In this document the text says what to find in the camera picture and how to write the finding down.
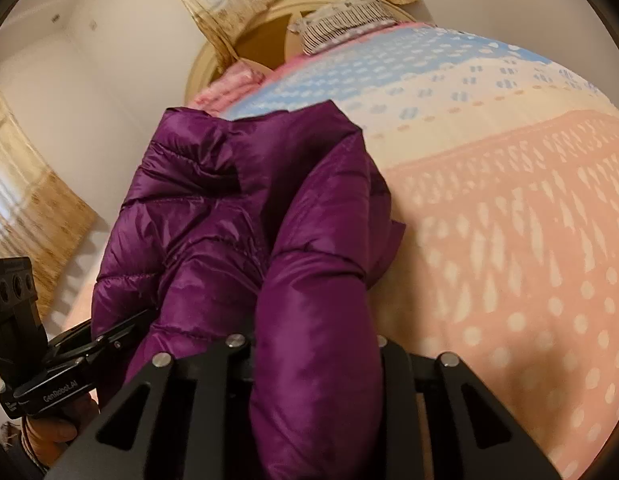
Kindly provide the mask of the person's left hand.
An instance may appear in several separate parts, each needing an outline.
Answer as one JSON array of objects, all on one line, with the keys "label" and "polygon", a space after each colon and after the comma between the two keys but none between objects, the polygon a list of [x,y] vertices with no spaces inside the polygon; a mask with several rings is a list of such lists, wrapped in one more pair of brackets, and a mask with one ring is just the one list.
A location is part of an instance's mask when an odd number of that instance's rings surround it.
[{"label": "person's left hand", "polygon": [[34,461],[50,468],[100,413],[90,393],[67,404],[58,418],[30,418],[23,422],[24,448]]}]

